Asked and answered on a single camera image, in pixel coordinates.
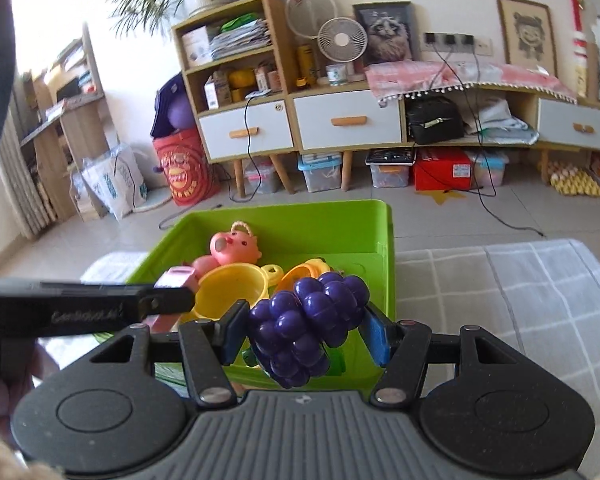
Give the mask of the yellow toy cup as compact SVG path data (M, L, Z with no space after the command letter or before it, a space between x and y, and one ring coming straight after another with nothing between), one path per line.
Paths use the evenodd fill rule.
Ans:
M217 321L238 300L245 300L253 307L258 301L268 299L268 290L276 286L283 276L284 270L277 264L233 263L219 266L201 279L194 307L181 315L180 323Z

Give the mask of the purple toy grapes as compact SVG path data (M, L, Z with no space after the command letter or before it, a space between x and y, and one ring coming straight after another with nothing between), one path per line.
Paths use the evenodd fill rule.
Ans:
M276 292L250 310L251 352L281 387L303 387L329 372L329 350L341 347L360 327L369 302L370 290L356 275L329 271L300 278L291 290Z

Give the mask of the pink pig squeeze toy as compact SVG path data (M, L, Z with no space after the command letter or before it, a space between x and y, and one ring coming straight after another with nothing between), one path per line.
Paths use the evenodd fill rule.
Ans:
M208 255L200 256L190 266L195 278L203 278L220 266L233 263L256 264L262 258L258 238L246 222L235 221L227 232L211 237Z

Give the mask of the yellow toy corn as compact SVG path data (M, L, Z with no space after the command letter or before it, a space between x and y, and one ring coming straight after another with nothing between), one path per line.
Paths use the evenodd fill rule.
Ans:
M302 278L319 278L322 274L329 272L332 268L322 258L306 260L290 269L277 284L274 292L277 294L282 290L294 291L294 284Z

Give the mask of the green plastic cookie box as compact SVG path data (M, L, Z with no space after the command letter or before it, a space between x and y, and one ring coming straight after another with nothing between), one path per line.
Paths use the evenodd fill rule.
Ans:
M258 239L261 264L277 264L292 278L311 272L356 275L370 300L396 314L392 211L380 200L274 205L186 214L149 253L114 252L84 274L87 283L151 284L209 249L213 234L245 223Z

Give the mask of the red cartoon bucket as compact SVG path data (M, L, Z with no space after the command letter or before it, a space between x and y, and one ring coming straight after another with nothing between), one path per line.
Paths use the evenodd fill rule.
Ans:
M166 177L174 203L195 206L220 190L196 127L176 130L152 141L159 169Z

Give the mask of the white paper shopping bag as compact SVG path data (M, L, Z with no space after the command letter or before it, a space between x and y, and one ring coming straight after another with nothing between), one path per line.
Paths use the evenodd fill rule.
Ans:
M84 158L81 174L117 221L146 203L148 187L128 144L120 143L95 159Z

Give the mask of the red shoe box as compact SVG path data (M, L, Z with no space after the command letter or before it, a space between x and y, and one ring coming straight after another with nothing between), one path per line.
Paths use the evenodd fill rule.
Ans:
M468 191L471 160L460 148L418 148L414 185L417 192Z

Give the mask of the clear storage bin blue lid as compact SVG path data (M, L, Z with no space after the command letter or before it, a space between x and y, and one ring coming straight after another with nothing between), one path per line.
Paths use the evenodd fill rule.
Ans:
M303 154L298 156L298 170L310 193L336 190L341 185L340 153Z

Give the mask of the wooden bookshelf at left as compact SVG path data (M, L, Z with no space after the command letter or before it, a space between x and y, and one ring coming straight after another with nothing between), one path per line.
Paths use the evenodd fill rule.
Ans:
M36 121L19 141L27 163L23 217L30 237L73 217L102 218L107 209L82 177L86 162L118 143L92 46L90 31L71 40L39 74L20 76Z

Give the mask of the black bag on shelf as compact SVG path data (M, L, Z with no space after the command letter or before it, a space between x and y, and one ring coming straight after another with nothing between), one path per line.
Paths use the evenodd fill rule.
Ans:
M465 134L460 109L444 96L430 96L405 105L408 135L418 145L460 139Z

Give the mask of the yellow egg tray stack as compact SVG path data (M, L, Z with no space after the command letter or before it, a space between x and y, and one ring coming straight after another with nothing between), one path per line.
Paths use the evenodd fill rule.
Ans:
M550 186L563 196L600 197L600 184L571 162L549 162Z

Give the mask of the purple plush toy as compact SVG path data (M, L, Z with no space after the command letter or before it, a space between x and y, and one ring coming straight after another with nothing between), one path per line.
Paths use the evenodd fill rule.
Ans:
M153 139L170 136L178 130L195 127L195 116L189 103L184 78L177 73L157 92L155 118L150 130Z

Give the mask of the pink checked cloth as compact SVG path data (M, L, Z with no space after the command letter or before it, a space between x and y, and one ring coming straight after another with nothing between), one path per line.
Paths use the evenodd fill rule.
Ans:
M367 66L365 78L381 103L469 89L544 94L569 104L577 96L558 78L517 65L477 62L388 62Z

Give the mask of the framed cat picture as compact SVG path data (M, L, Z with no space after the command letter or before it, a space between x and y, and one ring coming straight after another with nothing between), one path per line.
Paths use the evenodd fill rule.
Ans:
M353 12L367 34L365 66L420 60L417 20L411 1L357 3Z

